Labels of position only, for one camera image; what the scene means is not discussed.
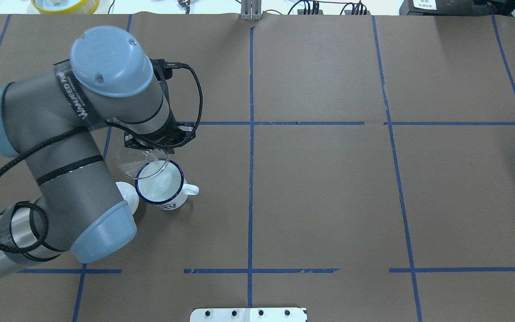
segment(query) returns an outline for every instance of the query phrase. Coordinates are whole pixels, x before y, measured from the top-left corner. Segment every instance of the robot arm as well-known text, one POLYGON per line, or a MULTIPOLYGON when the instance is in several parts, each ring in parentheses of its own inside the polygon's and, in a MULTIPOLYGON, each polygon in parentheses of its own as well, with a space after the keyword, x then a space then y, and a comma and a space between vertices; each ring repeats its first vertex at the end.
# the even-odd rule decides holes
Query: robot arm
POLYGON ((42 197, 0 215, 0 277, 67 250, 90 263, 133 239, 136 225, 127 202, 81 126, 95 130, 117 118, 120 125, 108 124, 132 134, 125 146, 173 153, 194 138, 198 126, 176 122, 169 106, 165 80, 171 69, 184 67, 190 69, 150 60, 131 34, 100 26, 77 39, 70 60, 53 71, 0 88, 1 155, 17 157, 71 133, 26 159, 42 197), (17 251, 34 242, 35 249, 17 251))

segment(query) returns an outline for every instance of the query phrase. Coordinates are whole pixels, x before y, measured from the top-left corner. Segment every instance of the sticker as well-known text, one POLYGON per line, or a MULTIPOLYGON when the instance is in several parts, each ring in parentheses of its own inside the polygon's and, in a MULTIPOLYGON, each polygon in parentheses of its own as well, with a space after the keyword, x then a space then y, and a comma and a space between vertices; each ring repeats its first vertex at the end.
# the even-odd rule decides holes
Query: sticker
POLYGON ((436 10, 436 0, 413 0, 415 8, 436 10))

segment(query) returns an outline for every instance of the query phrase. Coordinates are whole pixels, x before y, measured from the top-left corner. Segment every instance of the white background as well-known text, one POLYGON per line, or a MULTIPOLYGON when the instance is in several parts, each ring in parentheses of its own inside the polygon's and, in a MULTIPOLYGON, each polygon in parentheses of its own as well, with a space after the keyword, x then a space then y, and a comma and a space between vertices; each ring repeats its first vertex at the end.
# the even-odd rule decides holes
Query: white background
MULTIPOLYGON (((191 14, 219 14, 240 13, 241 4, 235 0, 192 0, 191 14)), ((262 10, 275 9, 287 14, 290 7, 297 0, 262 0, 262 10)), ((105 14, 112 0, 101 0, 96 13, 105 14)), ((367 9, 374 15, 398 16, 398 9, 402 0, 364 0, 367 9)), ((296 8, 303 8, 303 3, 296 8)), ((321 4, 323 14, 339 14, 342 4, 321 4)), ((137 12, 153 12, 164 14, 184 14, 184 9, 178 5, 177 0, 116 0, 111 13, 130 14, 137 12)), ((30 0, 0 0, 0 14, 20 13, 37 14, 37 9, 30 0)))

